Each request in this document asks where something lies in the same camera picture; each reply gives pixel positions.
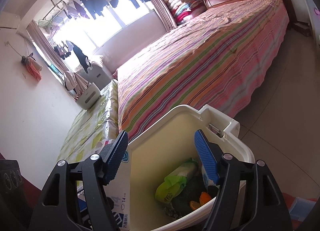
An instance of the trash bin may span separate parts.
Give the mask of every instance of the trash bin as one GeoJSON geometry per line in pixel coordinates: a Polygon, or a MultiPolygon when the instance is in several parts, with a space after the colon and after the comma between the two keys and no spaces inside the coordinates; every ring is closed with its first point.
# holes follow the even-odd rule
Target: trash bin
{"type": "Polygon", "coordinates": [[[130,174],[130,230],[174,231],[192,226],[208,217],[214,200],[193,213],[174,220],[165,215],[155,191],[164,177],[186,159],[199,158],[194,133],[202,129],[210,142],[238,160],[254,163],[252,151],[238,138],[240,124],[205,105],[196,110],[187,105],[175,107],[133,140],[128,146],[130,174]]]}

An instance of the striped bedspread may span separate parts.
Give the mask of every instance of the striped bedspread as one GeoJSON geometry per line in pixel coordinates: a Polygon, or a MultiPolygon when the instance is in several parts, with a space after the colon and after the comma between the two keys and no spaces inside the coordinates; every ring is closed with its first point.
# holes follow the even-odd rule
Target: striped bedspread
{"type": "Polygon", "coordinates": [[[262,84],[288,23],[282,0],[246,0],[165,34],[118,69],[119,128],[132,140],[181,104],[234,117],[262,84]]]}

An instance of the silver screw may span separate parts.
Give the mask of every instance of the silver screw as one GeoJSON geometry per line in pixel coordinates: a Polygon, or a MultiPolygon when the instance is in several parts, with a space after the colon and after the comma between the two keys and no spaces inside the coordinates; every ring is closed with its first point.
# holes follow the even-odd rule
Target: silver screw
{"type": "Polygon", "coordinates": [[[263,167],[263,166],[266,165],[266,163],[265,163],[264,161],[262,161],[262,160],[259,160],[259,161],[257,162],[257,164],[258,164],[259,166],[261,166],[261,167],[263,167]]]}
{"type": "Polygon", "coordinates": [[[63,166],[66,164],[65,160],[58,161],[58,166],[63,166]]]}
{"type": "Polygon", "coordinates": [[[231,154],[224,154],[223,158],[225,158],[226,160],[232,160],[233,156],[231,154]]]}
{"type": "Polygon", "coordinates": [[[91,159],[92,161],[96,161],[96,160],[99,159],[99,155],[98,155],[98,154],[93,154],[92,156],[90,156],[90,159],[91,159]]]}

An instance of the curtain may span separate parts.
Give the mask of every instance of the curtain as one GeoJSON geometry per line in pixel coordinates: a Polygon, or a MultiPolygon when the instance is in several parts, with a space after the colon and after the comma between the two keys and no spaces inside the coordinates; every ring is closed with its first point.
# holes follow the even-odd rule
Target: curtain
{"type": "Polygon", "coordinates": [[[67,82],[71,82],[72,84],[68,84],[66,88],[68,90],[75,89],[77,94],[82,94],[89,86],[89,83],[82,78],[77,73],[74,73],[69,70],[66,64],[62,61],[62,59],[58,56],[58,54],[52,48],[50,42],[46,39],[44,34],[41,32],[41,29],[36,24],[34,20],[27,27],[27,31],[36,45],[40,48],[46,58],[54,64],[61,71],[67,82]]]}
{"type": "Polygon", "coordinates": [[[151,0],[151,3],[155,6],[156,13],[160,17],[167,32],[177,27],[173,16],[163,0],[151,0]]]}
{"type": "Polygon", "coordinates": [[[160,17],[167,32],[177,27],[173,16],[163,0],[151,0],[151,3],[154,5],[155,11],[160,17]]]}

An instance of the bin handle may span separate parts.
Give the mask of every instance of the bin handle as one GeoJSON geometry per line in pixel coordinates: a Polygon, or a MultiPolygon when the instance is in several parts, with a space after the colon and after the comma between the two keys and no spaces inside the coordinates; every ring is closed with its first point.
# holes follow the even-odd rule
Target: bin handle
{"type": "Polygon", "coordinates": [[[211,132],[213,132],[214,134],[216,134],[218,137],[220,137],[220,138],[223,138],[223,132],[219,129],[219,128],[217,128],[215,125],[213,125],[213,124],[211,124],[211,123],[209,123],[209,126],[208,126],[208,128],[209,128],[209,130],[211,131],[211,132]]]}

